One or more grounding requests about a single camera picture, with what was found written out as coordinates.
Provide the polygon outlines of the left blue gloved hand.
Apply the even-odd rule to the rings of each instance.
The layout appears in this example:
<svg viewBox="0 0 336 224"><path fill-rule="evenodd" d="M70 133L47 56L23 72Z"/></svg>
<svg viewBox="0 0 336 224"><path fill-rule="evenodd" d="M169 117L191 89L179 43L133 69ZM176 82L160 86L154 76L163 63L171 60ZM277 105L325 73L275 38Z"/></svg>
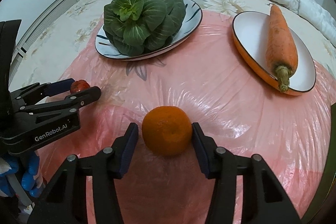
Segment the left blue gloved hand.
<svg viewBox="0 0 336 224"><path fill-rule="evenodd" d="M1 157L1 197L12 197L15 194L6 176L16 174L21 170L23 171L21 179L22 188L28 191L31 197L38 198L45 188L39 165L40 157L37 151L29 154L26 165L19 165L14 158L9 156Z"/></svg>

